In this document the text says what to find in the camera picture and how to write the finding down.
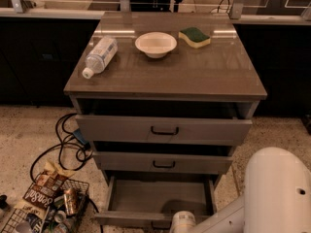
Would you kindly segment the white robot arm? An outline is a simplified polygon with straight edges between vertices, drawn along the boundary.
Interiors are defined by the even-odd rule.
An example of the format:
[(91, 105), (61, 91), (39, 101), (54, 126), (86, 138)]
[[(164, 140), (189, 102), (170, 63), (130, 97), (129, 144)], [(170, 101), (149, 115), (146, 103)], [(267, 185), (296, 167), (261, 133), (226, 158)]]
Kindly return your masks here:
[(240, 197), (200, 223), (176, 213), (169, 233), (311, 233), (311, 173), (287, 150), (258, 150)]

